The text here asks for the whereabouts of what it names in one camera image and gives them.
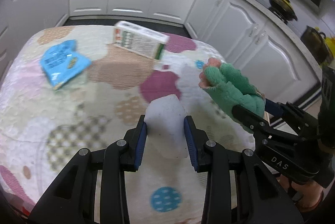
white cardboard box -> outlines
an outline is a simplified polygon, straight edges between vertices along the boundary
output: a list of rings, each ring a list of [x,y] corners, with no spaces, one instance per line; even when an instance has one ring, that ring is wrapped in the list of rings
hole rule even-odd
[[[148,58],[159,59],[168,40],[167,35],[126,21],[118,22],[114,28],[117,46]]]

metal screw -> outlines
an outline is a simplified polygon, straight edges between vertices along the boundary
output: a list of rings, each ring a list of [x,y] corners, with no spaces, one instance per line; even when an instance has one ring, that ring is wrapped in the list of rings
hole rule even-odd
[[[117,144],[118,146],[125,146],[125,145],[127,144],[127,141],[121,139],[121,140],[118,140],[118,141],[116,142],[116,144]]]
[[[87,153],[88,153],[87,148],[82,148],[81,150],[79,150],[79,155],[80,156],[85,156]]]
[[[206,142],[206,145],[208,145],[208,146],[210,146],[210,147],[214,147],[214,146],[216,145],[216,142],[213,141],[213,140],[208,140],[208,141]]]
[[[251,149],[247,148],[246,150],[244,150],[244,154],[247,156],[252,156],[254,152]]]

snack package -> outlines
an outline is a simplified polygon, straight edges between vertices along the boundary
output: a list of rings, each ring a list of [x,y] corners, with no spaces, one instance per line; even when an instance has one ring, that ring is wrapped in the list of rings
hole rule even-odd
[[[76,40],[66,40],[50,47],[44,53],[40,63],[54,90],[81,73],[91,61],[75,52]]]
[[[114,28],[114,42],[147,58],[160,59],[160,54],[169,36],[143,26],[120,21]]]

table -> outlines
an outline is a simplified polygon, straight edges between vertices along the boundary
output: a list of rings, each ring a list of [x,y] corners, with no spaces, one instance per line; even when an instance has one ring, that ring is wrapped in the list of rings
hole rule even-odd
[[[159,61],[113,45],[113,26],[55,27],[29,39],[0,90],[0,183],[14,207],[28,215],[80,148],[99,150],[123,138],[152,100],[170,94],[210,139],[231,150],[254,149],[252,135],[198,87],[208,58],[223,58],[206,43],[169,35]],[[76,39],[77,51],[92,64],[54,91],[39,61],[67,39]],[[200,223],[206,174],[194,172],[189,157],[165,159],[148,138],[139,171],[125,180],[131,223]],[[153,197],[169,193],[176,199],[157,206]]]

person's hand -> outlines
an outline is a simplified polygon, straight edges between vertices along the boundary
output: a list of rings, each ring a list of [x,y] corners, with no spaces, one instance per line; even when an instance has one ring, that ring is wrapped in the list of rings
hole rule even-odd
[[[279,183],[287,192],[289,189],[289,179],[281,175],[279,178]],[[322,199],[323,187],[314,180],[310,180],[304,185],[299,185],[295,182],[292,182],[291,186],[294,190],[303,195],[302,199],[299,200],[296,204],[297,208],[301,212],[308,212],[313,210]]]
[[[262,94],[233,65],[210,58],[199,78],[199,86],[234,121],[239,123],[232,115],[235,105],[241,105],[260,117],[264,116]]]

